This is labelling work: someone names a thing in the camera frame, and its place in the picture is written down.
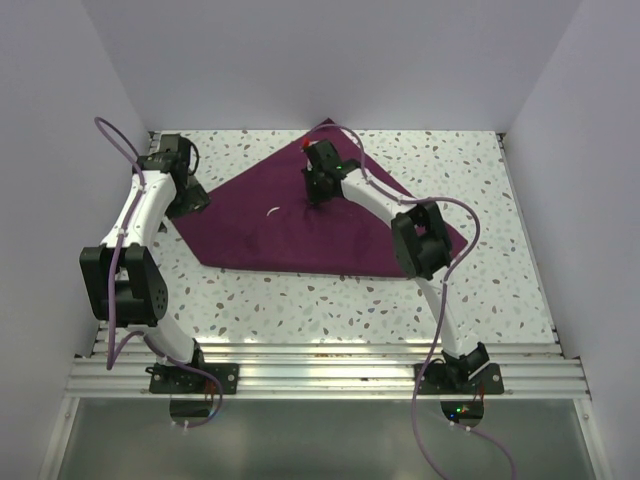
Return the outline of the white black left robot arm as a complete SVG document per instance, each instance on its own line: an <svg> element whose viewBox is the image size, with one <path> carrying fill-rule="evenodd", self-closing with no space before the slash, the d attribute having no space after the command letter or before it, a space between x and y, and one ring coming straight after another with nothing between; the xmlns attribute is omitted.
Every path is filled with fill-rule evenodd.
<svg viewBox="0 0 640 480"><path fill-rule="evenodd" d="M164 134L157 150L133 162L131 187L114 226L99 245L85 247L79 263L94 316L107 322L107 367L140 336L165 362L178 363L172 379L185 392L201 390L207 367L193 359L196 341L165 318L169 288L151 247L164 221L200 213L210 198L195 177L199 151L188 138Z"/></svg>

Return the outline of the stainless steel tray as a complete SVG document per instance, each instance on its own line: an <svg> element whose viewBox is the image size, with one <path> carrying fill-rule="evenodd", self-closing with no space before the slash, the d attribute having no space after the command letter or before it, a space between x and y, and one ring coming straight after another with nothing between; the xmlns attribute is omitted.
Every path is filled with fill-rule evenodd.
<svg viewBox="0 0 640 480"><path fill-rule="evenodd" d="M277 211L280 210L281 207L277 206L277 207L272 207L270 210L268 210L268 212L266 213L266 217L270 217L271 215L275 214Z"/></svg>

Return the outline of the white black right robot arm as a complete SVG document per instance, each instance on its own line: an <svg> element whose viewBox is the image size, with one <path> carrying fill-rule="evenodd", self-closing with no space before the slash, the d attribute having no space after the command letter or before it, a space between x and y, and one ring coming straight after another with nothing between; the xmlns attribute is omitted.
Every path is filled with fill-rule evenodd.
<svg viewBox="0 0 640 480"><path fill-rule="evenodd" d="M328 140L305 141L302 150L307 157L302 173L311 203L343 198L390 228L397 263L408 278L416 281L437 321L443 359L429 359L421 376L440 389L470 391L489 365L489 355L447 305L448 279L443 278L439 286L433 283L436 273L450 269L462 258L454 255L453 241L437 203L404 196L379 182L360 162L341 159Z"/></svg>

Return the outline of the purple cloth mat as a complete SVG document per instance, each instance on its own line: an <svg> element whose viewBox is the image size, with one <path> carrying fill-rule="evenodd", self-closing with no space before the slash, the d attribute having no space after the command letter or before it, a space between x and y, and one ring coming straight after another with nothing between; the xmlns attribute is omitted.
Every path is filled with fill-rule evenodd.
<svg viewBox="0 0 640 480"><path fill-rule="evenodd" d="M212 190L201 213L175 226L201 264L249 271L406 278L392 247L391 230L364 208L343 198L310 207L301 172L305 141L329 140L343 160L355 159L379 182L409 197L331 120ZM272 207L281 207L270 217ZM454 255L467 244L446 223Z"/></svg>

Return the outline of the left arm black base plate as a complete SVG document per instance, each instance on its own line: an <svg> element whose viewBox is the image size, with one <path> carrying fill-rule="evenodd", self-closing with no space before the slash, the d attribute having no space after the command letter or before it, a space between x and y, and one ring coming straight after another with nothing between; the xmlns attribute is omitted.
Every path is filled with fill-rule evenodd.
<svg viewBox="0 0 640 480"><path fill-rule="evenodd" d="M240 378L240 367L235 363L207 363L201 368L206 375L191 373L176 366L158 363L145 368L150 375L149 392L152 394L205 394L234 395Z"/></svg>

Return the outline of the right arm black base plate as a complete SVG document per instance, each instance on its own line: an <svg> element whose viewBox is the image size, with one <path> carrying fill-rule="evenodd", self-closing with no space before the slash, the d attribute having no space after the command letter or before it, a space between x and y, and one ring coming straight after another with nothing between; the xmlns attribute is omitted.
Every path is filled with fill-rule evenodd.
<svg viewBox="0 0 640 480"><path fill-rule="evenodd" d="M419 395L502 395L505 387L500 366L489 363L472 378L455 375L441 360L431 362L420 375L423 364L414 364Z"/></svg>

